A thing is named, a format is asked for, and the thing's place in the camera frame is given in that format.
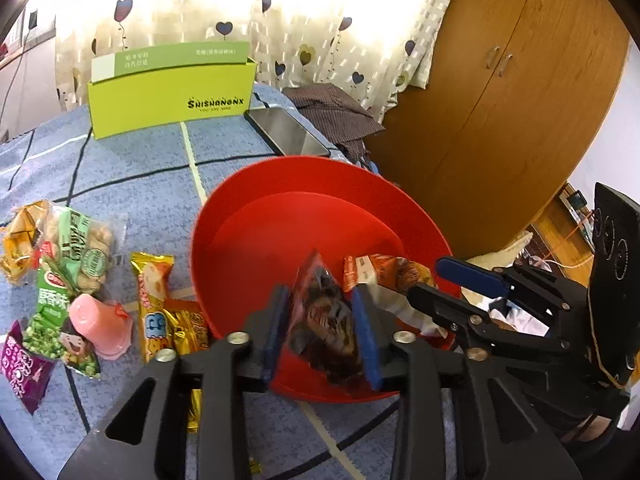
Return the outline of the green cardboard box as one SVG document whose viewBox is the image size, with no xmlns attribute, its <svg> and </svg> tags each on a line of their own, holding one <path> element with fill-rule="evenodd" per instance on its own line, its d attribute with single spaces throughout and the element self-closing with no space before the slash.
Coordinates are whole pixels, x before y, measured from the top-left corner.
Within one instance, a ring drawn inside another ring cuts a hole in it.
<svg viewBox="0 0 640 480">
<path fill-rule="evenodd" d="M 255 76 L 246 41 L 162 44 L 98 56 L 87 84 L 94 137 L 241 115 L 250 107 Z"/>
</svg>

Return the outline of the red round plastic basket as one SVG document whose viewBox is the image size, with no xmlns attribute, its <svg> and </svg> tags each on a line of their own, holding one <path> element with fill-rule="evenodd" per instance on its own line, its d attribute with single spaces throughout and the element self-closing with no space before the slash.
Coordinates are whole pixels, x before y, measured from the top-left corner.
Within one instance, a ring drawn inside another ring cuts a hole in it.
<svg viewBox="0 0 640 480">
<path fill-rule="evenodd" d="M 420 206 L 366 170 L 300 156 L 250 165 L 216 188 L 192 237 L 192 280 L 215 342 L 242 330 L 278 285 L 290 289 L 291 316 L 298 269 L 314 250 L 342 289 L 346 256 L 404 257 L 432 268 L 450 252 Z M 354 289 L 344 293 L 350 305 Z M 363 370 L 351 382 L 330 384 L 288 348 L 287 334 L 288 327 L 269 388 L 303 400 L 337 403 L 391 394 L 373 390 Z M 204 352 L 183 364 L 200 382 Z"/>
</svg>

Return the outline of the purple snack packet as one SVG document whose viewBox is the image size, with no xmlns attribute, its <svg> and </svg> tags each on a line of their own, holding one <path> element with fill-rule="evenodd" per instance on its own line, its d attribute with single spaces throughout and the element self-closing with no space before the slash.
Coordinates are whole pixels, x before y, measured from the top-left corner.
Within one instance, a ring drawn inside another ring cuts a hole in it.
<svg viewBox="0 0 640 480">
<path fill-rule="evenodd" d="M 21 323 L 14 321 L 1 345 L 1 373 L 29 415 L 38 410 L 53 369 L 52 360 L 26 348 Z"/>
</svg>

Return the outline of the pink jelly cup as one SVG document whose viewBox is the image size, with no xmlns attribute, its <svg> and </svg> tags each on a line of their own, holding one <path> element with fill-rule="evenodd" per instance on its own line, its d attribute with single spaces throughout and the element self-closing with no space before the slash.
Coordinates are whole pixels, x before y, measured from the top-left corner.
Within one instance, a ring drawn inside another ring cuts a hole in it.
<svg viewBox="0 0 640 480">
<path fill-rule="evenodd" d="M 76 332 L 91 342 L 99 358 L 115 361 L 130 348 L 134 320 L 120 304 L 104 304 L 82 294 L 70 304 L 68 316 Z"/>
</svg>

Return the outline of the orange white bread packet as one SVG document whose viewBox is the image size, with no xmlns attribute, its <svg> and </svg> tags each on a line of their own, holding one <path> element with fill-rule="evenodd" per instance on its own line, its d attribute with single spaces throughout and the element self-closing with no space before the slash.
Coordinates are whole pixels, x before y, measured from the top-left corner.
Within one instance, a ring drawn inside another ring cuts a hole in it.
<svg viewBox="0 0 640 480">
<path fill-rule="evenodd" d="M 411 307 L 407 298 L 412 286 L 427 285 L 437 289 L 431 270 L 404 257 L 380 254 L 346 256 L 343 289 L 349 294 L 357 285 L 366 285 L 382 310 L 393 313 L 400 322 L 409 325 L 422 336 L 446 338 L 448 332 L 430 316 Z"/>
</svg>

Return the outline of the brown checkered cloth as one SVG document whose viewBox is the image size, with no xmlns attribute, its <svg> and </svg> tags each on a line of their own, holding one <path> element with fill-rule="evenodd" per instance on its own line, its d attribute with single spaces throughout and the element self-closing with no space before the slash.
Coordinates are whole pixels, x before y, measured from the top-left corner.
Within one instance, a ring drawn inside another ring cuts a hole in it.
<svg viewBox="0 0 640 480">
<path fill-rule="evenodd" d="M 368 156 L 364 139 L 384 127 L 334 84 L 285 88 L 282 93 L 350 162 Z"/>
</svg>

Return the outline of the heart pattern curtain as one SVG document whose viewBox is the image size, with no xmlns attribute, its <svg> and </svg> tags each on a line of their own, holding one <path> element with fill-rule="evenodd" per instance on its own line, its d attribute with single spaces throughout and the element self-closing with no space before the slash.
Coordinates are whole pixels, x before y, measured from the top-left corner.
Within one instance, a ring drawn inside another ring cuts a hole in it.
<svg viewBox="0 0 640 480">
<path fill-rule="evenodd" d="M 85 102 L 99 55 L 195 41 L 245 41 L 262 84 L 328 82 L 382 119 L 430 79 L 451 0 L 40 0 L 55 19 L 55 88 Z"/>
</svg>

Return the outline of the gold blue snack bar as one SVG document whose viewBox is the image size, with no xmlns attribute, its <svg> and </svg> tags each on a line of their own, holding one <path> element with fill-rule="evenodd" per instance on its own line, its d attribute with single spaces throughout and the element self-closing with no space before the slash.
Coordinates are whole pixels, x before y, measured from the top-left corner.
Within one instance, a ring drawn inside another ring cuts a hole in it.
<svg viewBox="0 0 640 480">
<path fill-rule="evenodd" d="M 133 252 L 132 272 L 138 288 L 139 334 L 143 362 L 147 363 L 160 350 L 172 347 L 172 333 L 165 312 L 168 278 L 175 259 L 146 252 Z"/>
</svg>

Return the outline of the yellow chip bag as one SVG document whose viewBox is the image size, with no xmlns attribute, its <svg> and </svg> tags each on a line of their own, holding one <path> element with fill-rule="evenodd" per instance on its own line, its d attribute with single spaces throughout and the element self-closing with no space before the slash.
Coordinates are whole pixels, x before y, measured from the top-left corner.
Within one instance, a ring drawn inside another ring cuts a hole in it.
<svg viewBox="0 0 640 480">
<path fill-rule="evenodd" d="M 50 212 L 47 200 L 37 200 L 16 208 L 2 224 L 1 272 L 11 285 L 21 285 L 32 270 Z"/>
</svg>

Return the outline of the green pea snack packet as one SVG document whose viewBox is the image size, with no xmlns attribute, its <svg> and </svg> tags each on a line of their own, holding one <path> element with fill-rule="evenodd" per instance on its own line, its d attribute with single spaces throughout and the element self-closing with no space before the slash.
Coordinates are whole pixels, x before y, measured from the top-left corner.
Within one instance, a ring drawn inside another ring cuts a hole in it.
<svg viewBox="0 0 640 480">
<path fill-rule="evenodd" d="M 69 308 L 70 292 L 62 278 L 40 266 L 36 312 L 23 330 L 23 344 L 38 356 L 61 361 L 82 376 L 99 379 L 101 367 L 93 345 L 75 330 Z"/>
</svg>

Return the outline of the clear green cracker bag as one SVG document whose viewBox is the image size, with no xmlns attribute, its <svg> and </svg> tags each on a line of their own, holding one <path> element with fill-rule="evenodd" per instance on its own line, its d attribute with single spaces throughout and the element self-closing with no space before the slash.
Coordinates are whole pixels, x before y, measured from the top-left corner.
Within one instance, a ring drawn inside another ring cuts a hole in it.
<svg viewBox="0 0 640 480">
<path fill-rule="evenodd" d="M 126 214 L 100 220 L 53 205 L 43 225 L 40 268 L 53 272 L 75 294 L 97 294 L 118 263 L 127 232 Z"/>
</svg>

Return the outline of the blue plaid tablecloth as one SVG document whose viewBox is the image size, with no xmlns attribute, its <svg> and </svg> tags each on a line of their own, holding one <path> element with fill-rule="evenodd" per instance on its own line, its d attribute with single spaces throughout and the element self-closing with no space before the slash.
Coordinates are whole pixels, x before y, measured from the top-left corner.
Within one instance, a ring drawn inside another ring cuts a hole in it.
<svg viewBox="0 0 640 480">
<path fill-rule="evenodd" d="M 309 258 L 434 266 L 449 246 L 385 179 L 328 157 L 278 155 L 241 115 L 100 138 L 76 107 L 1 147 L 1 221 L 50 210 L 27 278 L 1 285 L 1 425 L 47 479 L 229 478 L 215 430 L 221 368 L 242 356 Z"/>
</svg>

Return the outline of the wooden wardrobe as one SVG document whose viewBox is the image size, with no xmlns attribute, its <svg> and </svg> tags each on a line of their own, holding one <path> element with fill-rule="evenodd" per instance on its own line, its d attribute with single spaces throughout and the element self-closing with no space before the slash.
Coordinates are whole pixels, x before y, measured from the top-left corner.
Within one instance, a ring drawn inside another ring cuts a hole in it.
<svg viewBox="0 0 640 480">
<path fill-rule="evenodd" d="M 367 146 L 461 258 L 503 248 L 600 129 L 628 51 L 608 0 L 451 0 L 430 80 Z"/>
</svg>

